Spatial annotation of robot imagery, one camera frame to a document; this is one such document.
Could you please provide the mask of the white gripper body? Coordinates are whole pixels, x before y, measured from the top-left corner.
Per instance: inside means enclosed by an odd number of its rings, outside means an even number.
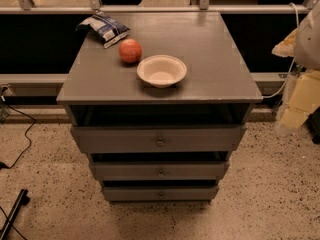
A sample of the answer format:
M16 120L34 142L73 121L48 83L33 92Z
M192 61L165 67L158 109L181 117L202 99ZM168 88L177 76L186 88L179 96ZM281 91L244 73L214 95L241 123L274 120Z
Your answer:
M320 71L308 70L300 76L290 76L276 115L276 133L293 134L319 107Z

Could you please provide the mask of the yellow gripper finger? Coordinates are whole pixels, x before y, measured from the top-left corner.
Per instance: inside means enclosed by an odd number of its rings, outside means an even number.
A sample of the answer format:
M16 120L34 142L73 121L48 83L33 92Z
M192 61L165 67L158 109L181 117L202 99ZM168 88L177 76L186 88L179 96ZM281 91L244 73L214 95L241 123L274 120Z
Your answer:
M297 30L294 29L284 40L274 46L271 53L279 57L293 57Z

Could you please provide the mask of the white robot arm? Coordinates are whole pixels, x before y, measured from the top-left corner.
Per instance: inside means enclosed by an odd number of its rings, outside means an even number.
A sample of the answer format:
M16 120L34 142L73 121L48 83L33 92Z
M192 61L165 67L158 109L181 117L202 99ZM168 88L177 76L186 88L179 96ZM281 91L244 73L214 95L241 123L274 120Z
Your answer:
M306 69L298 77L290 76L284 87L275 130L287 136L297 131L320 107L320 3L272 49L272 54L292 57Z

